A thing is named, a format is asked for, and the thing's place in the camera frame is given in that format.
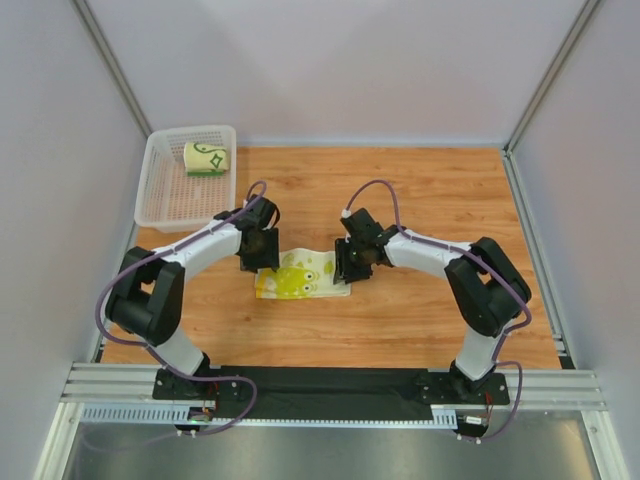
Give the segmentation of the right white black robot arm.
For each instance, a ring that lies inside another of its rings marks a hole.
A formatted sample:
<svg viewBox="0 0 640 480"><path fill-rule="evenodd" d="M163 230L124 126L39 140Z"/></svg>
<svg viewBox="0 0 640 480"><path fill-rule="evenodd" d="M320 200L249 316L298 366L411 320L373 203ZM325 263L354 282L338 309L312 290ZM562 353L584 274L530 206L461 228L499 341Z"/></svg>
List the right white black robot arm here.
<svg viewBox="0 0 640 480"><path fill-rule="evenodd" d="M508 328L525 312L531 290L500 245L444 241L397 225L383 228L361 208L345 210L346 236L335 241L336 284L367 280L375 265L408 268L446 280L467 324L463 345L447 374L450 388L468 399L495 371Z"/></svg>

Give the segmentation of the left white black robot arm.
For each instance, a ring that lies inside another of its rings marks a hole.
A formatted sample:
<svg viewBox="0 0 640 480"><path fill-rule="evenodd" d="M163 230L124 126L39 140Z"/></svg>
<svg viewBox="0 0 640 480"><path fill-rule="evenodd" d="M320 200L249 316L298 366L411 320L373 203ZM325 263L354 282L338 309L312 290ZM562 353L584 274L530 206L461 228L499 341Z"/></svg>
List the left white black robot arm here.
<svg viewBox="0 0 640 480"><path fill-rule="evenodd" d="M275 203L253 195L244 207L217 214L178 242L156 250L130 249L118 275L101 294L97 314L138 339L105 336L145 348L177 377L206 382L211 374L209 358L181 327L185 287L227 257L238 257L242 271L277 270L279 219Z"/></svg>

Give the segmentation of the white yellow patterned towel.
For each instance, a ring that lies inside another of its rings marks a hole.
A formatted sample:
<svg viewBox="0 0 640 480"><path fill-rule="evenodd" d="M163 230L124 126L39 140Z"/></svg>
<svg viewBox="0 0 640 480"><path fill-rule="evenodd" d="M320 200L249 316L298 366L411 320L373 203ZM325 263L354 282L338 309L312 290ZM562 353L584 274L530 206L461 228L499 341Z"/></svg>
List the white yellow patterned towel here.
<svg viewBox="0 0 640 480"><path fill-rule="evenodd" d="M351 286L334 282L334 251L295 248L279 254L279 267L260 269L255 276L255 297L269 300L301 300L347 297Z"/></svg>

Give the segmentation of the green patterned towel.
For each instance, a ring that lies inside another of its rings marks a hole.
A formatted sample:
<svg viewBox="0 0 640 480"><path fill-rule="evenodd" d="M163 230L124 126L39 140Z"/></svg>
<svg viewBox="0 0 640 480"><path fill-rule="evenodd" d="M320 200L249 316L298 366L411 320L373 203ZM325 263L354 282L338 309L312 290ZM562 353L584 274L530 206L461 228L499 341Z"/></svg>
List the green patterned towel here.
<svg viewBox="0 0 640 480"><path fill-rule="evenodd" d="M188 176L221 176L231 166L228 151L221 147L200 142L184 145L183 163Z"/></svg>

